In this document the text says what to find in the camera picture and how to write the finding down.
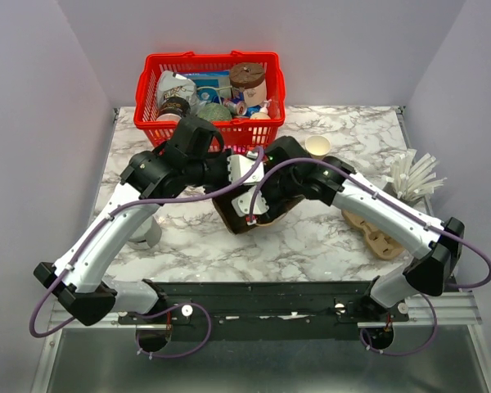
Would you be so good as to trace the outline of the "grey cylinder under left arm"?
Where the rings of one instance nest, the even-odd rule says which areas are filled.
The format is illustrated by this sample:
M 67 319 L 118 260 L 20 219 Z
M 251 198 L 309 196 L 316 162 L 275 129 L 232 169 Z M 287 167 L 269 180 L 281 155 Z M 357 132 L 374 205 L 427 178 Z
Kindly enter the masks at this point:
M 154 217 L 149 217 L 129 238 L 127 244 L 133 249 L 148 250 L 156 246 L 161 239 L 162 230 Z

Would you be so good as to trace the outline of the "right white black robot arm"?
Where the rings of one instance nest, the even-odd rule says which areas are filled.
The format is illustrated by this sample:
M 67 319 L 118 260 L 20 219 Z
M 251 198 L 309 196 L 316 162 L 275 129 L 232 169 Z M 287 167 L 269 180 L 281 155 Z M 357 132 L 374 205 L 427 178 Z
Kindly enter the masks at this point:
M 458 238 L 465 225 L 445 221 L 402 203 L 369 182 L 354 167 L 334 157 L 312 160 L 293 138 L 281 137 L 265 151 L 265 170 L 271 172 L 261 187 L 268 204 L 267 219 L 282 211 L 282 203 L 304 197 L 353 213 L 403 246 L 410 264 L 376 278 L 360 300 L 362 315 L 376 321 L 407 296 L 440 296 L 462 253 Z

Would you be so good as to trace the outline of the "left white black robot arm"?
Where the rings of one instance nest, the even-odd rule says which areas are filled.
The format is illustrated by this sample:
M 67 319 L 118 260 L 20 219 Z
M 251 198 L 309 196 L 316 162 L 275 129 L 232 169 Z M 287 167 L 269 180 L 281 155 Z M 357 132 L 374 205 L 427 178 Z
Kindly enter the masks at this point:
M 133 311 L 147 323 L 159 322 L 165 304 L 157 286 L 146 280 L 108 284 L 103 280 L 106 270 L 159 207 L 179 202 L 187 187 L 227 186 L 230 154 L 209 121 L 192 115 L 181 119 L 169 140 L 131 158 L 91 226 L 57 261 L 39 263 L 34 276 L 85 326 L 115 311 Z

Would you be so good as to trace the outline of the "green kraft paper bag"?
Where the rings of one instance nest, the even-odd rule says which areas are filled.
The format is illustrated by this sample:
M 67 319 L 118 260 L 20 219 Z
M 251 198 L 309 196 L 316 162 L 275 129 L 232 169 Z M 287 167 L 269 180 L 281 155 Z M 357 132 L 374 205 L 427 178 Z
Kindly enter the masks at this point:
M 255 224 L 250 224 L 246 216 L 239 216 L 232 206 L 232 200 L 240 195 L 241 191 L 233 191 L 212 200 L 214 208 L 220 215 L 226 228 L 233 234 L 247 233 L 254 228 L 274 224 L 304 200 L 302 196 L 298 196 L 276 202 L 275 206 L 270 207 L 266 214 L 255 216 Z

